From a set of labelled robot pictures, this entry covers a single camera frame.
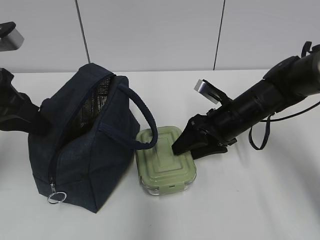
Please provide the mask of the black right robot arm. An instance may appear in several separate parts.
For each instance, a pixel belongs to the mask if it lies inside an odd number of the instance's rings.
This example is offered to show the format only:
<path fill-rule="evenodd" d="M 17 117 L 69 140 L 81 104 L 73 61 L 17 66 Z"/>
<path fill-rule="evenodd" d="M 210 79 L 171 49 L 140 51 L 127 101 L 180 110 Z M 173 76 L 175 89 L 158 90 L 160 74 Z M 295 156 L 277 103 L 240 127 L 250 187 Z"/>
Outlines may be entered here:
<path fill-rule="evenodd" d="M 193 159 L 223 154 L 227 147 L 237 142 L 237 136 L 253 126 L 265 122 L 265 134 L 261 146 L 254 144 L 248 134 L 250 145 L 263 150 L 270 136 L 272 116 L 306 97 L 320 92 L 320 46 L 306 41 L 300 56 L 291 56 L 271 68 L 255 85 L 235 99 L 205 79 L 198 80 L 194 89 L 221 106 L 210 109 L 205 115 L 191 117 L 180 137 L 173 143 L 175 155 L 190 152 Z"/>

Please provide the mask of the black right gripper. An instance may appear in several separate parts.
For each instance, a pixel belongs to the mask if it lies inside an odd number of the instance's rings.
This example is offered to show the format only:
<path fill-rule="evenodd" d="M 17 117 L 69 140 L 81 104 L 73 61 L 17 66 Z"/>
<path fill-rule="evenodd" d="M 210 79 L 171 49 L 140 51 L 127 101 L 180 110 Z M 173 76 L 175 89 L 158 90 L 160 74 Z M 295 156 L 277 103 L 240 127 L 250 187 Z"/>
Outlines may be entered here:
<path fill-rule="evenodd" d="M 206 115 L 191 117 L 185 129 L 172 145 L 175 155 L 191 152 L 194 160 L 226 153 L 236 143 L 236 137 L 253 125 L 253 101 L 234 99 Z M 216 145 L 211 145 L 208 135 Z"/>

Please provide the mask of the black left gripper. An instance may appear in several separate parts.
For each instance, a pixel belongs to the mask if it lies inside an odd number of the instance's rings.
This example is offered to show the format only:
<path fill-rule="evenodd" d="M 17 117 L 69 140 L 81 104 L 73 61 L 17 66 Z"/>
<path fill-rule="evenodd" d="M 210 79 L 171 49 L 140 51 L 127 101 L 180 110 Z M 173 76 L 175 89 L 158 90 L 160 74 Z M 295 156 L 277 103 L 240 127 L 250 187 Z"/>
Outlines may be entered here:
<path fill-rule="evenodd" d="M 46 135 L 50 131 L 50 122 L 25 93 L 13 87 L 13 78 L 8 70 L 0 69 L 0 129 Z"/>

